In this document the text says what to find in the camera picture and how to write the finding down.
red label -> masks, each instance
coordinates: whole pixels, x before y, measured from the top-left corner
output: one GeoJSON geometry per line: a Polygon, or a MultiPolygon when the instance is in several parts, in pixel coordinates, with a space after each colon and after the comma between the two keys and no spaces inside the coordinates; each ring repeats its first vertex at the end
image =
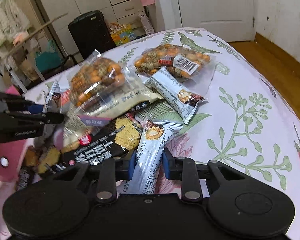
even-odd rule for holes
{"type": "Polygon", "coordinates": [[[70,94],[69,89],[61,94],[61,105],[62,106],[69,102],[69,94],[70,94]]]}
{"type": "Polygon", "coordinates": [[[91,136],[88,134],[83,135],[80,139],[79,139],[79,143],[81,145],[88,145],[89,143],[91,143],[91,136]]]}

white door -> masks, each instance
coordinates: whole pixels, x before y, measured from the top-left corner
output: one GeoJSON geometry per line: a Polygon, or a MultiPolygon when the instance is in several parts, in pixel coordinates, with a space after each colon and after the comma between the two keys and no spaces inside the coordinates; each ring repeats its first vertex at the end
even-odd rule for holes
{"type": "Polygon", "coordinates": [[[179,0],[183,27],[202,27],[225,41],[254,39],[253,0],[179,0]]]}

barcode label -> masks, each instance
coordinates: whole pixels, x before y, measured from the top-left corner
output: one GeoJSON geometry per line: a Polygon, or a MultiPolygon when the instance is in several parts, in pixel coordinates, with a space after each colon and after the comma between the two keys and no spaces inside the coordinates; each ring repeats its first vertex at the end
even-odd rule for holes
{"type": "Polygon", "coordinates": [[[192,73],[199,67],[199,64],[194,63],[181,55],[177,55],[173,60],[173,66],[187,72],[189,75],[192,75],[192,73]]]}

bolt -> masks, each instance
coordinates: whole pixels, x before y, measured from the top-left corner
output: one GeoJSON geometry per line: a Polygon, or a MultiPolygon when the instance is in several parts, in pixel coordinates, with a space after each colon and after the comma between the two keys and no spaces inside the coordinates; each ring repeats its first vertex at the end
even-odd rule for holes
{"type": "Polygon", "coordinates": [[[188,191],[185,193],[185,197],[187,199],[198,199],[200,197],[200,193],[196,191],[188,191]]]}
{"type": "Polygon", "coordinates": [[[101,200],[109,199],[112,196],[113,196],[112,193],[109,191],[101,191],[101,192],[97,193],[97,198],[101,199],[101,200]]]}

floral bedsheet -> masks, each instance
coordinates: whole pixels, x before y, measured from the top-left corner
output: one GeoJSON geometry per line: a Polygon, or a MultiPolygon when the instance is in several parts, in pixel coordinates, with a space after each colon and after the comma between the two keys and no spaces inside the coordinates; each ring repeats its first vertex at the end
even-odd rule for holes
{"type": "MultiPolygon", "coordinates": [[[[202,163],[219,160],[281,190],[296,209],[287,235],[293,240],[300,239],[300,121],[291,107],[235,49],[202,28],[163,31],[107,51],[104,56],[132,64],[145,49],[165,43],[183,45],[217,58],[216,73],[206,95],[208,103],[199,106],[191,122],[168,143],[173,156],[190,157],[202,163]]],[[[60,79],[61,86],[66,84],[66,75],[73,69],[46,84],[55,79],[60,79]]],[[[186,86],[200,94],[200,83],[186,86]]],[[[47,92],[42,83],[28,91],[26,98],[43,103],[43,94],[47,92]]],[[[180,118],[164,104],[153,105],[144,114],[169,120],[180,118]]],[[[204,180],[201,185],[204,196],[208,196],[204,180]]],[[[0,190],[2,187],[7,196],[11,194],[9,183],[0,183],[0,190]]],[[[161,170],[156,192],[180,190],[181,184],[167,181],[161,170]]],[[[0,238],[5,239],[8,234],[0,218],[0,238]]]]}

